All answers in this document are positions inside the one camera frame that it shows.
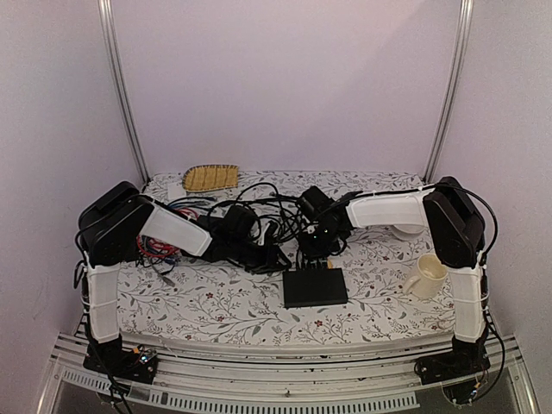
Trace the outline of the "cream ceramic mug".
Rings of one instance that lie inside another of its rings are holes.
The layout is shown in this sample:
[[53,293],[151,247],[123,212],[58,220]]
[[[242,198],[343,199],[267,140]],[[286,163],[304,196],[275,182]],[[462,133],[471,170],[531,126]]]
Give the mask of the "cream ceramic mug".
[[411,268],[403,293],[420,299],[433,298],[441,291],[447,276],[447,268],[435,254],[423,254]]

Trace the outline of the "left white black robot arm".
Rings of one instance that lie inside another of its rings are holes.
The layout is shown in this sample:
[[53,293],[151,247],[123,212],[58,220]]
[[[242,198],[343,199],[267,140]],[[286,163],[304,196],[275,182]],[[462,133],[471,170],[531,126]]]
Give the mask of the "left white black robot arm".
[[274,226],[263,241],[251,236],[258,219],[244,206],[234,205],[222,217],[189,218],[182,212],[140,193],[123,181],[85,209],[78,219],[75,242],[83,255],[82,298],[89,341],[84,366],[122,379],[152,384],[158,358],[139,347],[126,351],[117,321],[117,287],[121,264],[140,237],[154,238],[208,262],[226,260],[249,273],[283,272],[291,262],[273,239]]

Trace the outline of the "aluminium frame post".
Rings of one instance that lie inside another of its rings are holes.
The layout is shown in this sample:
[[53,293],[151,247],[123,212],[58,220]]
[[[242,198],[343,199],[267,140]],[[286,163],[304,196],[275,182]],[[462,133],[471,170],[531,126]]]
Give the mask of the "aluminium frame post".
[[445,146],[449,123],[454,110],[455,98],[461,82],[461,74],[469,43],[473,12],[473,0],[460,1],[460,11],[448,83],[436,127],[435,137],[430,149],[430,155],[423,173],[423,181],[426,183],[434,180],[436,176],[436,169],[439,165],[439,160]]
[[112,2],[110,0],[98,0],[97,6],[100,25],[103,32],[104,46],[107,53],[117,102],[121,111],[123,125],[129,142],[130,152],[141,182],[143,184],[147,184],[150,180],[150,173],[147,168],[146,158],[144,156],[135,126],[135,119],[132,113],[129,94],[124,79],[121,55],[116,36],[116,25]]

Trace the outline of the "right aluminium frame post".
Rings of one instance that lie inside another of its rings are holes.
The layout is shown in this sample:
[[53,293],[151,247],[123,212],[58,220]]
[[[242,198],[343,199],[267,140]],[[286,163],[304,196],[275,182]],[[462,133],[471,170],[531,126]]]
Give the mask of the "right aluminium frame post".
[[460,11],[448,83],[436,127],[435,137],[430,149],[430,155],[423,173],[423,181],[426,183],[434,180],[436,176],[436,169],[439,165],[439,160],[445,146],[449,123],[454,110],[455,98],[461,82],[461,74],[469,43],[473,12],[473,0],[460,1]]

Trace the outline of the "left aluminium frame post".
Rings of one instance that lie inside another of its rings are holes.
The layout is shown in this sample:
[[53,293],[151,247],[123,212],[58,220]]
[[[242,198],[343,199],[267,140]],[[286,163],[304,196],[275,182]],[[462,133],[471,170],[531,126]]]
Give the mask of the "left aluminium frame post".
[[110,0],[98,0],[97,6],[100,25],[103,32],[104,46],[107,53],[117,102],[121,111],[123,125],[129,142],[130,152],[141,182],[143,184],[147,184],[150,180],[150,173],[147,168],[146,158],[144,156],[135,126],[135,119],[132,113],[129,94],[124,79],[121,55],[116,36],[116,25],[112,2]]

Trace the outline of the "aluminium front rail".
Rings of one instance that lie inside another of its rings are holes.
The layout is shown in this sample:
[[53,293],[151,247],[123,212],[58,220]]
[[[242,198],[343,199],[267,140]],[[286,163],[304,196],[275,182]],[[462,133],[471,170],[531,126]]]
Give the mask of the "aluminium front rail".
[[251,346],[125,334],[159,358],[150,385],[124,381],[134,413],[541,413],[514,336],[486,342],[492,363],[478,400],[449,401],[451,381],[425,385],[418,358],[449,335],[343,345]]

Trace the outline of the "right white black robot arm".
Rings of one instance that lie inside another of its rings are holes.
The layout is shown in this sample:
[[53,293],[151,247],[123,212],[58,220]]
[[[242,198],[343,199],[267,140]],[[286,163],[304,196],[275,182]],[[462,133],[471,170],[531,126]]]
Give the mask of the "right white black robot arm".
[[298,207],[308,221],[298,236],[309,258],[327,257],[353,229],[389,225],[404,235],[428,230],[439,263],[452,285],[455,309],[452,348],[421,357],[415,372],[425,385],[484,373],[490,367],[485,342],[492,333],[487,312],[486,223],[476,207],[484,200],[453,177],[402,191],[354,191],[334,200],[318,187],[304,191]]

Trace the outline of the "white floral table mat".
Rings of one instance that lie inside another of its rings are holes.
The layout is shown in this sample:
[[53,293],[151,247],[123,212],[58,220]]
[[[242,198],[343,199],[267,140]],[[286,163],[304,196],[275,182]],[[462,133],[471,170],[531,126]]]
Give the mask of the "white floral table mat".
[[255,174],[236,195],[180,199],[119,183],[78,219],[93,336],[476,342],[492,246],[479,198],[451,177],[387,191],[359,183]]

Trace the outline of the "black network switch box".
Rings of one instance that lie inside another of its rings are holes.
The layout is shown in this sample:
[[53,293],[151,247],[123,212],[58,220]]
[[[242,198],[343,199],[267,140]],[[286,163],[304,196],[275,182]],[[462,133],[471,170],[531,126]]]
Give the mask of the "black network switch box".
[[346,304],[341,268],[309,268],[283,273],[284,306],[289,308]]

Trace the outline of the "white card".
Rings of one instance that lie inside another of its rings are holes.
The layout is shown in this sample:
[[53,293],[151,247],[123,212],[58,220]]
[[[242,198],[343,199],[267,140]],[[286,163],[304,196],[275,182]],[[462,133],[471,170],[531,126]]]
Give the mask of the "white card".
[[172,202],[187,196],[187,192],[181,183],[171,183],[167,186],[167,200]]

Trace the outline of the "woven bamboo tray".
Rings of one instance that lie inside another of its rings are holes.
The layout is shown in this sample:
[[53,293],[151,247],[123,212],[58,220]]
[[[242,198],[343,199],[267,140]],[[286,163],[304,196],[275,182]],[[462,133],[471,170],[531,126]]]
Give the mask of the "woven bamboo tray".
[[238,186],[239,167],[235,165],[202,165],[190,168],[182,179],[188,192],[218,191]]

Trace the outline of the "white ceramic bowl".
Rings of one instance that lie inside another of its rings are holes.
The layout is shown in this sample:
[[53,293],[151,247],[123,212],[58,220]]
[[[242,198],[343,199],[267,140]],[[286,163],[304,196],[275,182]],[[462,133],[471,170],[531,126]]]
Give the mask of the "white ceramic bowl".
[[401,241],[412,241],[420,237],[424,231],[424,226],[417,225],[391,225],[392,234]]

